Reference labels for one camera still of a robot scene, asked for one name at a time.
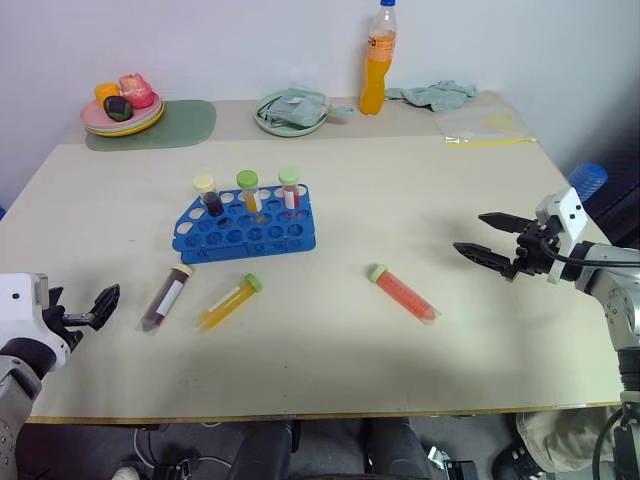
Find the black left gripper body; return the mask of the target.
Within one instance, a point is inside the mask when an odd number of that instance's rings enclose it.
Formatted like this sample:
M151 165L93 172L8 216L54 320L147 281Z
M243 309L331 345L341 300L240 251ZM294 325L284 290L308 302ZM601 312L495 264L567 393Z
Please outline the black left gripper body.
M43 311L45 325L64 341L70 352L75 350L84 337L80 327L91 326L94 317L93 309L81 314L67 314L65 307L58 304L51 304Z

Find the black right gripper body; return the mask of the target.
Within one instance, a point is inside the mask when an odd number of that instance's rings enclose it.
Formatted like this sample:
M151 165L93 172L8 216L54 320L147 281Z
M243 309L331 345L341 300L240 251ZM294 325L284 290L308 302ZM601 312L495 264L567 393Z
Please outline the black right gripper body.
M518 218L508 221L506 231L518 233L517 246L514 259L507 262L501 275L513 281L519 273L531 276L548 274L554 259L541 246L549 243L544 228L535 221Z

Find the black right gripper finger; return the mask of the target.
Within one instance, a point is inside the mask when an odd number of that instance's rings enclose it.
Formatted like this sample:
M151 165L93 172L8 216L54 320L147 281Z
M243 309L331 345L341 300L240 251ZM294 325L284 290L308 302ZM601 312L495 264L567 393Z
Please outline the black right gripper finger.
M504 276L512 266L508 257L496 254L491 249L467 242L454 242L453 248L464 258L475 264L498 272Z
M480 214L478 218L494 229L517 234L523 233L533 223L530 219L503 212L484 213Z

